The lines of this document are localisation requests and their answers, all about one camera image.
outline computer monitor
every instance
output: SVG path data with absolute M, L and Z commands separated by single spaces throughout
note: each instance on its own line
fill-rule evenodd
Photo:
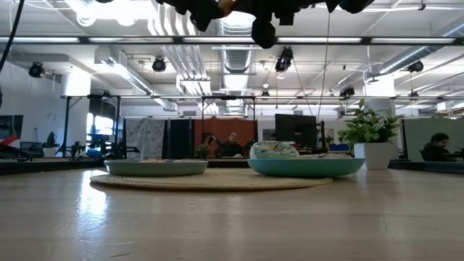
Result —
M 318 145 L 317 118 L 304 115 L 275 115 L 276 141 L 293 141 L 302 147 Z

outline black equipment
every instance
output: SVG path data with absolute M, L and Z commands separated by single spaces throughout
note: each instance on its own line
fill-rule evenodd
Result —
M 277 59 L 275 64 L 275 71 L 278 73 L 286 72 L 291 65 L 293 60 L 293 51 L 290 46 L 285 46 L 281 52 L 281 55 Z
M 44 148 L 40 142 L 21 141 L 20 149 L 32 158 L 44 157 Z
M 166 70 L 166 63 L 164 57 L 156 57 L 152 65 L 153 71 L 162 73 Z
M 45 76 L 44 64 L 41 62 L 34 62 L 29 68 L 29 76 L 32 78 L 42 78 Z
M 293 141 L 301 147 L 318 145 L 318 124 L 315 116 L 275 115 L 276 141 Z
M 348 87 L 344 89 L 343 91 L 340 91 L 340 97 L 350 97 L 355 95 L 355 89 L 353 87 Z
M 107 3 L 112 0 L 97 0 Z M 159 4 L 175 7 L 177 13 L 184 15 L 190 11 L 190 20 L 201 32 L 205 32 L 211 20 L 228 16 L 232 11 L 246 12 L 254 15 L 252 38 L 256 44 L 269 49 L 275 43 L 276 29 L 270 23 L 272 15 L 280 20 L 279 25 L 293 25 L 294 15 L 301 9 L 325 2 L 328 12 L 337 6 L 356 14 L 361 12 L 374 0 L 156 0 Z
M 423 63 L 421 61 L 417 61 L 407 67 L 407 71 L 410 73 L 413 73 L 413 72 L 419 73 L 419 72 L 422 72 L 422 70 L 423 70 Z

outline table surface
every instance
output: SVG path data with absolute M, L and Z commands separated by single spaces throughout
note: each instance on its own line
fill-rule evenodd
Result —
M 138 191 L 99 170 L 0 177 L 1 260 L 462 260 L 464 176 L 360 170 L 261 192 Z

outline painting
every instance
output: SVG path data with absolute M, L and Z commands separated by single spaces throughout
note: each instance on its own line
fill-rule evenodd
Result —
M 0 116 L 0 140 L 5 140 L 12 136 L 21 138 L 22 119 L 22 115 Z

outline man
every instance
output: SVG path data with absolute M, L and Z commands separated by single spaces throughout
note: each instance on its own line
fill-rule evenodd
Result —
M 238 135 L 235 132 L 229 134 L 227 142 L 220 145 L 216 151 L 216 157 L 234 157 L 237 154 L 244 155 L 244 149 L 240 144 L 237 144 Z
M 445 149 L 449 139 L 445 133 L 435 133 L 430 142 L 420 152 L 423 160 L 430 162 L 454 162 L 455 159 L 448 157 L 447 154 L 449 154 L 449 151 Z

